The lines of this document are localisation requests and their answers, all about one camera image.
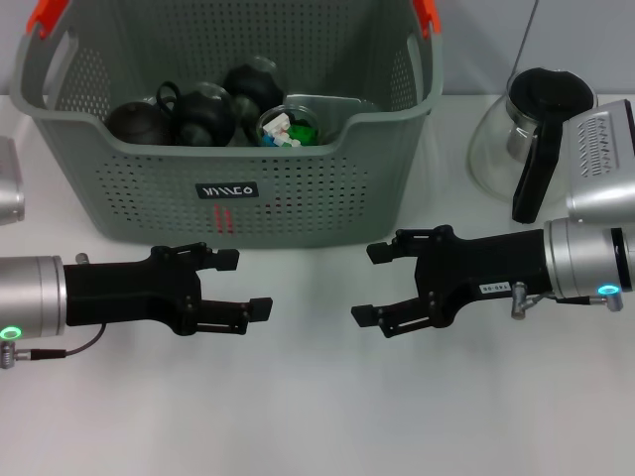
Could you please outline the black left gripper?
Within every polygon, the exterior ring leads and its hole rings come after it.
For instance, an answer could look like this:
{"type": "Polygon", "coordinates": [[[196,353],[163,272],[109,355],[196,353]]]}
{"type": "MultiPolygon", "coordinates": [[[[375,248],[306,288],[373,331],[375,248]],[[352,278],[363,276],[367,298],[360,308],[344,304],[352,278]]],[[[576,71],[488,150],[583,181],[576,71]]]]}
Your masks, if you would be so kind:
{"type": "Polygon", "coordinates": [[[203,300],[199,271],[235,271],[236,249],[212,250],[205,243],[157,246],[138,262],[66,265],[65,323],[87,326],[152,320],[178,336],[196,332],[244,335],[253,322],[266,322],[270,297],[248,302],[203,300]]]}

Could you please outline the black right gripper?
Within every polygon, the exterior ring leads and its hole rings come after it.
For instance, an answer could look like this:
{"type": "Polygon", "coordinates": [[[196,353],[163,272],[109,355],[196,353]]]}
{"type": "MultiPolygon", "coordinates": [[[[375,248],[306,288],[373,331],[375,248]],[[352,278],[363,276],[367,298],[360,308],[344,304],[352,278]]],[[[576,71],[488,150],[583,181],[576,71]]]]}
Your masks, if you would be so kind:
{"type": "Polygon", "coordinates": [[[448,225],[399,229],[390,242],[368,245],[366,253],[373,264],[418,258],[419,297],[351,309],[360,327],[378,327],[386,338],[448,327],[473,302],[509,298],[516,283],[524,284],[529,295],[553,290],[541,229],[478,239],[461,239],[448,225]]]}

